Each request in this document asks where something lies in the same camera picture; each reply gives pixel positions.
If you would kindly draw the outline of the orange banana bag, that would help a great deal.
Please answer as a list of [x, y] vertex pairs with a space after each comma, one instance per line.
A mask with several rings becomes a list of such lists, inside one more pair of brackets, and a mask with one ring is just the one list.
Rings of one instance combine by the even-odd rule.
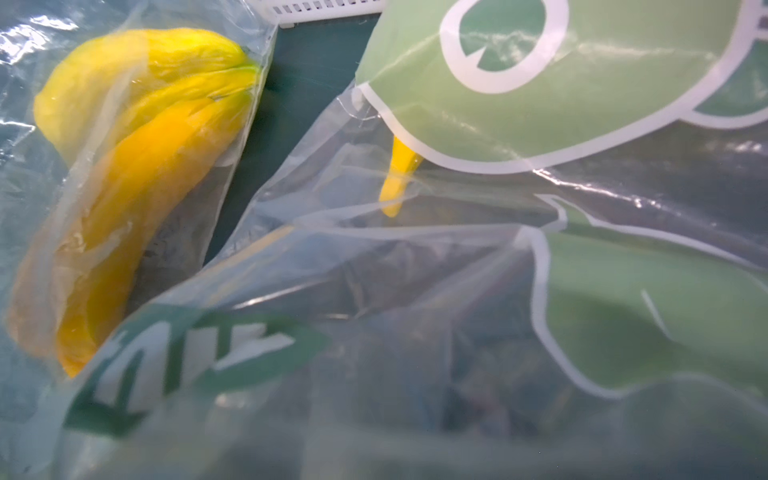
[[246, 124], [253, 95], [177, 102], [93, 167], [53, 247], [27, 255], [8, 312], [10, 336], [76, 376], [125, 317], [142, 256], [166, 217]]

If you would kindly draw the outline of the clear zip bag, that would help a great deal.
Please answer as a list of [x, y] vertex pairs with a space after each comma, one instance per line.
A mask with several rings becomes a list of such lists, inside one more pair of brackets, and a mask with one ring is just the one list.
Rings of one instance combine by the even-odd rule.
[[277, 22], [254, 1], [1, 5], [1, 425], [203, 264]]

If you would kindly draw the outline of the green printed zip bag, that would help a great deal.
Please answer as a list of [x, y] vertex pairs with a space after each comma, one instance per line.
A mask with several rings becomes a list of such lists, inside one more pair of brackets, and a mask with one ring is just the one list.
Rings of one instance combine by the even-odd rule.
[[765, 478], [766, 3], [388, 1], [1, 475]]

